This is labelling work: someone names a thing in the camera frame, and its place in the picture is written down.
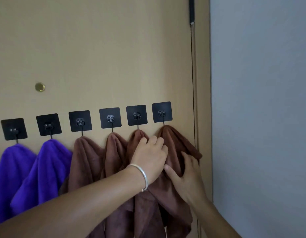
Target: person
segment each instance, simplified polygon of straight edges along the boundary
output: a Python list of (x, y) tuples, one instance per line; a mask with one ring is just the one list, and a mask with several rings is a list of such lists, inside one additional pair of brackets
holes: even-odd
[[(168, 148), (163, 138), (142, 138), (132, 157), (148, 184), (165, 172), (179, 195), (197, 215), (208, 238), (240, 237), (207, 199), (197, 160), (183, 153), (185, 172), (180, 178), (165, 165)], [(0, 224), (0, 237), (86, 237), (121, 204), (145, 188), (136, 166), (128, 166), (104, 180), (64, 194)]]

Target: door hinge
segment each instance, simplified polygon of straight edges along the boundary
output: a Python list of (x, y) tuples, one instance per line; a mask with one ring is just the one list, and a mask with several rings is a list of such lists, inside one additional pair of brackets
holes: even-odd
[(189, 20), (190, 24), (195, 24), (195, 0), (189, 0)]

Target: hand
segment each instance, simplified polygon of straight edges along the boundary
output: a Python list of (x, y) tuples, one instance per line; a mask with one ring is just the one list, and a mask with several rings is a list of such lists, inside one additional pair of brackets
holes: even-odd
[(182, 155), (185, 159), (185, 172), (181, 178), (167, 164), (164, 166), (164, 170), (181, 198), (190, 206), (193, 206), (198, 201), (207, 200), (206, 192), (198, 161), (185, 152), (182, 152)]
[(132, 157), (131, 164), (136, 164), (143, 169), (149, 185), (163, 171), (168, 154), (168, 148), (163, 144), (164, 139), (162, 137), (152, 136), (148, 141), (146, 138), (142, 138)]

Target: bangle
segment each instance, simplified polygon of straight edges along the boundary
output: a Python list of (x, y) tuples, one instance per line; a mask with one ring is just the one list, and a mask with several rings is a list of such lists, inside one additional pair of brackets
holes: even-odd
[(145, 191), (145, 190), (147, 190), (147, 187), (148, 187), (148, 184), (147, 184), (147, 177), (146, 177), (146, 174), (145, 174), (145, 172), (143, 171), (143, 169), (142, 169), (140, 166), (136, 165), (136, 164), (129, 164), (128, 166), (134, 166), (134, 167), (136, 167), (136, 168), (142, 173), (142, 175), (143, 175), (143, 177), (144, 177), (144, 179), (145, 179), (145, 188), (142, 189), (142, 192)]

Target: door frame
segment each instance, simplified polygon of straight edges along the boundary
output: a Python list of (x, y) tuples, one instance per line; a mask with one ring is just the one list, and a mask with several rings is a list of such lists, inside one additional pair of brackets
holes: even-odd
[[(211, 142), (211, 54), (210, 3), (195, 0), (195, 24), (192, 26), (192, 70), (194, 91), (195, 146), (203, 154), (202, 178), (209, 200), (213, 201)], [(198, 224), (198, 237), (206, 238)]]

